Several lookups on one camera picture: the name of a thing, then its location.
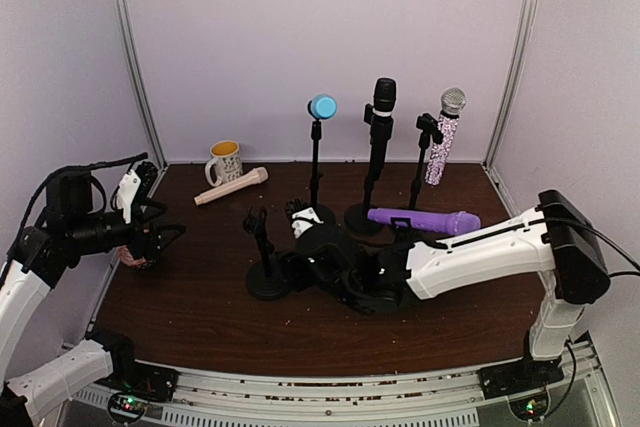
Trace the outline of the black stand for pink microphone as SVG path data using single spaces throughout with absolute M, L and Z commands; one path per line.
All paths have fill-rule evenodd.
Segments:
M 259 260 L 253 262 L 246 273 L 245 286 L 254 298 L 274 301 L 287 296 L 291 285 L 283 273 L 281 256 L 268 238 L 267 216 L 263 206 L 256 212 L 250 208 L 242 223 L 244 231 L 254 237 L 259 252 Z

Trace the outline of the pale pink microphone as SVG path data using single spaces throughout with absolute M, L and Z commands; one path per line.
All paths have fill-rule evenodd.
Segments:
M 194 203 L 196 206 L 201 206 L 213 202 L 253 185 L 264 183 L 268 178 L 269 173 L 265 167 L 256 167 L 235 180 L 224 183 L 219 187 L 211 188 L 195 196 Z

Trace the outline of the purple microphone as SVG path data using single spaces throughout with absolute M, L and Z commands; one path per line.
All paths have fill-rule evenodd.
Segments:
M 463 235 L 481 228 L 480 218 L 465 211 L 432 213 L 406 209 L 373 208 L 367 212 L 367 219 L 395 228 L 409 228 L 449 236 Z

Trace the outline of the black stand for purple microphone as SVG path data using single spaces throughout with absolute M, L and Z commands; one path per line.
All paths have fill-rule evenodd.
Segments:
M 415 231 L 409 217 L 391 217 L 390 227 L 394 233 L 393 247 L 410 245 L 416 241 Z

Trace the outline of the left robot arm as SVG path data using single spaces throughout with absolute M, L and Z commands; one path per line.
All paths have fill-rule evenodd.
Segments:
M 1 368 L 6 370 L 27 323 L 82 258 L 118 252 L 122 264 L 142 271 L 186 228 L 158 225 L 168 208 L 150 198 L 158 176 L 147 153 L 114 161 L 69 165 L 50 173 L 30 203 L 46 202 L 34 225 L 22 221 L 1 269 Z M 1 378 L 1 423 L 36 426 L 94 382 L 115 391 L 111 405 L 135 422 L 144 403 L 171 399 L 173 370 L 145 367 L 133 341 L 110 331 L 91 332 L 64 355 L 20 377 Z

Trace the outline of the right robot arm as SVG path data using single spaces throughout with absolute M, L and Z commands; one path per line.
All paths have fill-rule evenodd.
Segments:
M 545 289 L 513 366 L 530 389 L 559 362 L 584 308 L 611 280 L 590 221 L 560 192 L 517 217 L 442 241 L 404 240 L 367 252 L 345 230 L 298 199 L 285 207 L 296 240 L 285 276 L 296 290 L 316 286 L 365 315 L 386 313 L 468 285 L 535 272 Z

